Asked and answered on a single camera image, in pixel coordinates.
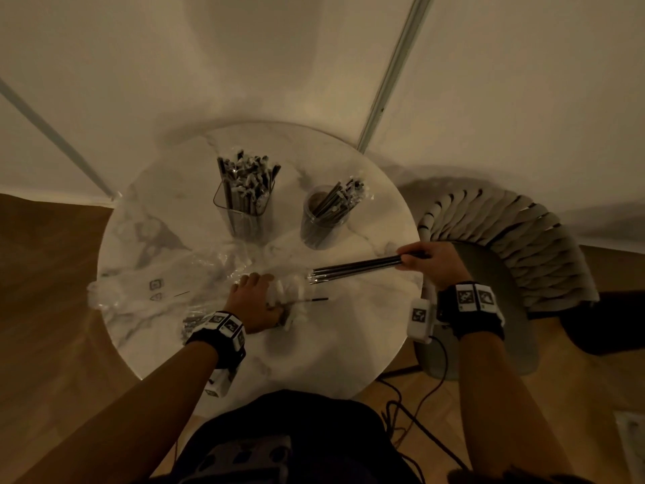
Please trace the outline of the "person's right hand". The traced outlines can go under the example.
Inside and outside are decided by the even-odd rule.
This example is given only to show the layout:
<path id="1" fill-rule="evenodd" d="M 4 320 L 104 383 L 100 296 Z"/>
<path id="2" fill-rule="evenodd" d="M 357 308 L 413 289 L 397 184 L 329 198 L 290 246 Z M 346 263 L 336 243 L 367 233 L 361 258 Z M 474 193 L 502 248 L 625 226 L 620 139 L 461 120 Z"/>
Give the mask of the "person's right hand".
<path id="1" fill-rule="evenodd" d="M 443 291 L 455 284 L 473 280 L 453 244 L 448 242 L 431 243 L 431 260 L 427 270 L 402 270 L 419 272 L 425 276 L 438 291 Z"/>

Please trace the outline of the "person's left hand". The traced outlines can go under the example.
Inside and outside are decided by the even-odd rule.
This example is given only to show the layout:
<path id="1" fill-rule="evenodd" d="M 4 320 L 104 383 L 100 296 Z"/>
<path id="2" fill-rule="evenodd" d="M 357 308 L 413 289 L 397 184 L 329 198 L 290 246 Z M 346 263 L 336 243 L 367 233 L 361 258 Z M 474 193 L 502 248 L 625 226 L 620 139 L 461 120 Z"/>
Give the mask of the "person's left hand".
<path id="1" fill-rule="evenodd" d="M 259 333 L 278 324 L 280 308 L 270 308 L 265 299 L 236 297 L 236 283 L 231 286 L 228 299 L 222 309 L 236 315 L 243 323 L 246 333 Z"/>

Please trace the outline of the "white plastic wrapper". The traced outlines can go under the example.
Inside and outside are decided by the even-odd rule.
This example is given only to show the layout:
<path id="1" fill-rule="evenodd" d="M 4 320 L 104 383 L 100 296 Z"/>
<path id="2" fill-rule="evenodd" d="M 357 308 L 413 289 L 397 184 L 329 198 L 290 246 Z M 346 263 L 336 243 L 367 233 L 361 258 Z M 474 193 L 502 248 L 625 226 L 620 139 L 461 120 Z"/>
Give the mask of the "white plastic wrapper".
<path id="1" fill-rule="evenodd" d="M 289 331 L 293 325 L 307 321 L 308 287 L 307 278 L 297 274 L 276 277 L 271 282 L 267 303 L 270 308 L 282 309 L 278 328 Z"/>

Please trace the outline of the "bundle of black sticks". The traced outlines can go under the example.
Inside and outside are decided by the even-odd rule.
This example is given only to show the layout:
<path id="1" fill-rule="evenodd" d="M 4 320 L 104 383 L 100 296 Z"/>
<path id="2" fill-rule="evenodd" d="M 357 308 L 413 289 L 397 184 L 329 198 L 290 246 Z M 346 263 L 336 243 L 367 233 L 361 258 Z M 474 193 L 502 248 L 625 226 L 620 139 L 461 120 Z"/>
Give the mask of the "bundle of black sticks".
<path id="1" fill-rule="evenodd" d="M 402 265 L 400 255 L 362 260 L 331 267 L 313 269 L 307 276 L 309 284 L 321 284 L 346 277 L 367 274 L 377 270 L 393 268 Z"/>

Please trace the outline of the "person's right forearm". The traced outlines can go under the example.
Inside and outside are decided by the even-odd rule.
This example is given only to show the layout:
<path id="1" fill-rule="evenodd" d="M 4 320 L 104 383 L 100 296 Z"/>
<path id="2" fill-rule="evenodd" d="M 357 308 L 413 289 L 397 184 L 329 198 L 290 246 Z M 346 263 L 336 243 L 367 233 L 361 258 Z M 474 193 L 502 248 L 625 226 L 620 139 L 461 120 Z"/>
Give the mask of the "person's right forearm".
<path id="1" fill-rule="evenodd" d="M 461 418 L 475 474 L 494 480 L 508 471 L 541 478 L 572 474 L 563 447 L 512 367 L 501 338 L 476 332 L 459 344 Z"/>

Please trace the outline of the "person's left forearm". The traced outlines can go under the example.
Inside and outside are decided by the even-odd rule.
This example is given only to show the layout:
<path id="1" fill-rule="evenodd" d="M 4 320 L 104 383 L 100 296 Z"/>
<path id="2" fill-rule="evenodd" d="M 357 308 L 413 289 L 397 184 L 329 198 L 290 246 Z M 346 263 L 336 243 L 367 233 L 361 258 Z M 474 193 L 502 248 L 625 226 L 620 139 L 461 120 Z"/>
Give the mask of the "person's left forearm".
<path id="1" fill-rule="evenodd" d="M 188 343 L 15 484 L 133 484 L 147 479 L 189 422 L 217 361 L 207 343 Z"/>

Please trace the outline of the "black left wristband with markers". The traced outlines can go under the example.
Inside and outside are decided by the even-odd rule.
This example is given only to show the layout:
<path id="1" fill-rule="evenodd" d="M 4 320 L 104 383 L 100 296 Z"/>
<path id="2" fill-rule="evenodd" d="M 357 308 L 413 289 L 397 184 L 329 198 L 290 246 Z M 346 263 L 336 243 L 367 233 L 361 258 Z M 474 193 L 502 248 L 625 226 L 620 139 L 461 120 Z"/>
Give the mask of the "black left wristband with markers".
<path id="1" fill-rule="evenodd" d="M 231 312 L 216 311 L 199 319 L 186 344 L 205 342 L 218 356 L 216 369 L 237 371 L 246 357 L 246 331 L 241 320 Z"/>

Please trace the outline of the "black right wristband with markers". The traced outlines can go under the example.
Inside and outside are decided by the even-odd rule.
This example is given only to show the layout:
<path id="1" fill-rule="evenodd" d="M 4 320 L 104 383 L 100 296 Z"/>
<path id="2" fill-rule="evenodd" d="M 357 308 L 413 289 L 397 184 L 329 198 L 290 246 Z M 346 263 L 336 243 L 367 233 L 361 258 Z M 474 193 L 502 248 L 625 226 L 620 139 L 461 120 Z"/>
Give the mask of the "black right wristband with markers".
<path id="1" fill-rule="evenodd" d="M 492 333 L 505 340 L 504 316 L 493 289 L 474 281 L 437 293 L 437 320 L 449 325 L 457 340 L 472 333 Z"/>

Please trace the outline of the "clear round jar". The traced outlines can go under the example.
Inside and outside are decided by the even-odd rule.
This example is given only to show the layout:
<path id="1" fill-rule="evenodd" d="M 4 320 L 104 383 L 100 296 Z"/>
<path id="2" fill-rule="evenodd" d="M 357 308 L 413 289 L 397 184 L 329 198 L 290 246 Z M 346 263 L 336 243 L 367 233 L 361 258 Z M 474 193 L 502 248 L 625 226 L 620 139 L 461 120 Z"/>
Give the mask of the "clear round jar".
<path id="1" fill-rule="evenodd" d="M 349 215 L 347 219 L 344 219 L 343 222 L 335 226 L 323 225 L 313 218 L 313 209 L 331 191 L 333 186 L 321 185 L 315 187 L 303 202 L 300 238 L 303 244 L 312 250 L 328 249 L 334 243 L 341 232 L 341 228 L 350 217 Z"/>

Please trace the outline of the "clear plastic bag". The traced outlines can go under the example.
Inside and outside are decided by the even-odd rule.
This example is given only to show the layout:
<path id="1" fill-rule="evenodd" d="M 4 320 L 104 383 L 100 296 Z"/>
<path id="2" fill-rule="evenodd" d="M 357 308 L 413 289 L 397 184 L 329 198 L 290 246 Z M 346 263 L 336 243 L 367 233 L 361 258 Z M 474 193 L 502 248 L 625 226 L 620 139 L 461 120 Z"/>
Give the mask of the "clear plastic bag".
<path id="1" fill-rule="evenodd" d="M 208 297 L 250 264 L 246 248 L 184 251 L 145 267 L 101 274 L 87 287 L 88 306 L 105 321 L 119 316 L 147 318 Z"/>

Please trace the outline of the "black sticks with white tags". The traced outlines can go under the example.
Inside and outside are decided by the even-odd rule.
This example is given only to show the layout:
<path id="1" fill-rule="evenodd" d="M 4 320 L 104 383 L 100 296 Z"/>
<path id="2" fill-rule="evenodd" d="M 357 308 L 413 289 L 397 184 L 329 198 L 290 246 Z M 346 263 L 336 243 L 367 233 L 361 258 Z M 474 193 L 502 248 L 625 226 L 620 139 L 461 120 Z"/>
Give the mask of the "black sticks with white tags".
<path id="1" fill-rule="evenodd" d="M 263 215 L 281 170 L 267 155 L 246 154 L 239 150 L 234 159 L 218 156 L 224 202 L 228 210 L 252 217 Z"/>

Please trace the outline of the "chair with woven backrest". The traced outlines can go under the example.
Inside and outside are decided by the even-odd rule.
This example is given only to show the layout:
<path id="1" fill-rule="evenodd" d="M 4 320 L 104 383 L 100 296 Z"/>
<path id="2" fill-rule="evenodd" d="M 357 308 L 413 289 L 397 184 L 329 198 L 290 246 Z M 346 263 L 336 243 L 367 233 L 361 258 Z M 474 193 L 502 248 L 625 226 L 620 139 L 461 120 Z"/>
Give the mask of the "chair with woven backrest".
<path id="1" fill-rule="evenodd" d="M 417 229 L 424 241 L 454 243 L 473 278 L 492 288 L 505 319 L 505 348 L 519 375 L 539 365 L 534 319 L 600 300 L 573 235 L 525 195 L 454 186 L 430 199 Z"/>

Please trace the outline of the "person's dark clothing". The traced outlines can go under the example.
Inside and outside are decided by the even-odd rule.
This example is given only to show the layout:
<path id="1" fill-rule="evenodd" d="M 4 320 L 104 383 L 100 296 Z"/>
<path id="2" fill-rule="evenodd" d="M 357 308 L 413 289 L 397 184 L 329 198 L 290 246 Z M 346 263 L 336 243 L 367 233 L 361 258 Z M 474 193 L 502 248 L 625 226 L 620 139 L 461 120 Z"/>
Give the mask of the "person's dark clothing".
<path id="1" fill-rule="evenodd" d="M 291 437 L 286 484 L 421 484 L 374 410 L 292 390 L 261 396 L 203 424 L 164 484 L 181 484 L 218 445 L 269 436 Z"/>

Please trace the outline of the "grey chest device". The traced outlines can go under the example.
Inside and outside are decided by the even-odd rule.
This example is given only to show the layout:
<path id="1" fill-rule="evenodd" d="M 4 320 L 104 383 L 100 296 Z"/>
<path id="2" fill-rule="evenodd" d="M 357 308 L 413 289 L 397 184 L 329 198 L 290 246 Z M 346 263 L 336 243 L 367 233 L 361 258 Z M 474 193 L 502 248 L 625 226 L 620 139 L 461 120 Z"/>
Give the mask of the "grey chest device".
<path id="1" fill-rule="evenodd" d="M 230 441 L 211 449 L 181 484 L 286 484 L 291 456 L 289 436 Z"/>

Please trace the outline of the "white wall rail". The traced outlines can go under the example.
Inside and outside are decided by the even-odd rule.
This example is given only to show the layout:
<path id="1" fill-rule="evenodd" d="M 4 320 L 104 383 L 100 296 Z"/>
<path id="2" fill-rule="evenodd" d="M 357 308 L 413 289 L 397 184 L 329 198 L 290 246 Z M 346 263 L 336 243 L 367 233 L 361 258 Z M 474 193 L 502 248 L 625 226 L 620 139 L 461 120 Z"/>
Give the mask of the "white wall rail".
<path id="1" fill-rule="evenodd" d="M 434 0 L 413 0 L 355 149 L 365 154 Z"/>

